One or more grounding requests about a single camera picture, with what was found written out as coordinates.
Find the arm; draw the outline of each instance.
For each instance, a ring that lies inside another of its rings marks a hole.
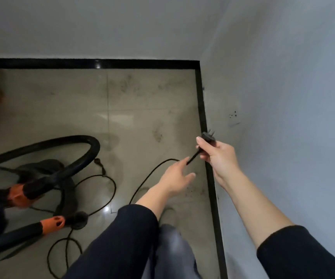
[[[335,278],[335,257],[242,173],[232,146],[219,141],[211,146],[200,137],[197,143],[204,150],[200,157],[212,165],[232,199],[269,278]]]
[[[187,158],[171,165],[158,184],[135,205],[119,209],[116,219],[68,269],[64,279],[140,279],[152,244],[157,241],[158,219],[167,200],[195,178],[183,176]]]

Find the black sleeve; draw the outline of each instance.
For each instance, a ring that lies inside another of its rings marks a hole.
[[[270,235],[257,257],[270,279],[335,279],[335,257],[302,226],[288,226]]]
[[[65,279],[142,277],[158,236],[158,221],[144,206],[127,205],[68,269]]]

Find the orange object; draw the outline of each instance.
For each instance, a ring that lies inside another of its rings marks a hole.
[[[52,218],[41,220],[42,234],[49,234],[62,229],[65,222],[63,216],[54,216]]]
[[[18,208],[28,208],[37,200],[30,200],[24,195],[23,184],[15,184],[10,187],[7,199],[11,206]]]

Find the white wall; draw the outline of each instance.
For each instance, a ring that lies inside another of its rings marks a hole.
[[[0,0],[0,57],[196,59],[228,0]]]
[[[335,255],[335,0],[231,0],[201,65],[209,127]],[[267,278],[232,202],[217,194],[229,275]]]

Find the tile floor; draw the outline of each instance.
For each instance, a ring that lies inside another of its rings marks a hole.
[[[95,239],[127,204],[138,185],[161,161],[181,159],[195,151],[200,133],[193,70],[0,70],[0,153],[59,136],[85,134],[101,144],[98,157],[117,183],[111,204],[92,216],[73,236],[83,248]],[[67,164],[87,145],[69,145],[9,161],[8,166],[56,158]],[[145,183],[153,186],[167,168],[161,166]],[[197,178],[184,194],[169,201],[178,216],[178,229],[191,244],[203,278],[219,278],[218,259],[208,198],[205,166],[195,160],[189,171]],[[77,182],[100,169],[90,164],[73,177]],[[0,173],[0,187],[11,176]],[[91,179],[78,187],[79,209],[91,212],[107,202],[113,186]],[[35,206],[53,209],[56,192]],[[8,230],[47,218],[45,212],[9,209]],[[9,261],[0,263],[0,278],[51,278],[46,267],[49,247],[68,233],[50,234]],[[70,261],[78,256],[70,247]],[[53,271],[65,272],[64,244],[50,256]]]

